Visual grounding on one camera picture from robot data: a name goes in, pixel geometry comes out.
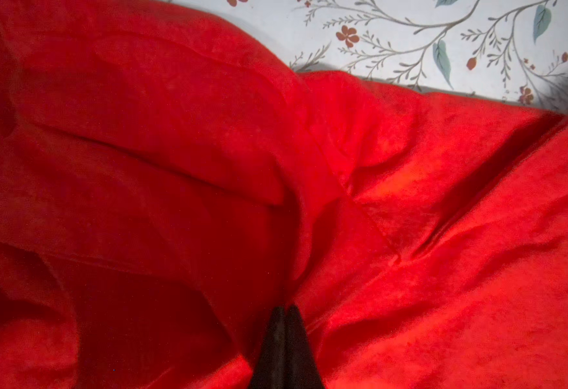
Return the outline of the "red t shirt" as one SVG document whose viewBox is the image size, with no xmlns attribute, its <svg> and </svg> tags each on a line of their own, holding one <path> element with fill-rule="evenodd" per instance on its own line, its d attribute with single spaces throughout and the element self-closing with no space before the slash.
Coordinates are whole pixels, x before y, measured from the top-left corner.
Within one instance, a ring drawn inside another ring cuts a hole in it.
<svg viewBox="0 0 568 389">
<path fill-rule="evenodd" d="M 568 115 L 298 75 L 159 1 L 0 1 L 0 388 L 568 388 Z"/>
</svg>

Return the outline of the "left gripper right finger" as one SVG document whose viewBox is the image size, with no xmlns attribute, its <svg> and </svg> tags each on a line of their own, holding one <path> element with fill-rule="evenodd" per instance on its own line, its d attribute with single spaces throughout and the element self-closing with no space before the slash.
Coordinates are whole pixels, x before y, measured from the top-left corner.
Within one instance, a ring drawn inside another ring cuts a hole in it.
<svg viewBox="0 0 568 389">
<path fill-rule="evenodd" d="M 297 306 L 285 316 L 285 388 L 325 389 Z"/>
</svg>

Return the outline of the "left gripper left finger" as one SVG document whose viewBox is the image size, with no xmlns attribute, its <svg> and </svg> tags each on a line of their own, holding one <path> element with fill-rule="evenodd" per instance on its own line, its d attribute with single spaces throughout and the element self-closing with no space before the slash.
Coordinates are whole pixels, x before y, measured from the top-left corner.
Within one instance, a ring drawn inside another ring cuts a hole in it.
<svg viewBox="0 0 568 389">
<path fill-rule="evenodd" d="M 285 335 L 285 309 L 279 306 L 270 316 L 248 389 L 285 387 Z"/>
</svg>

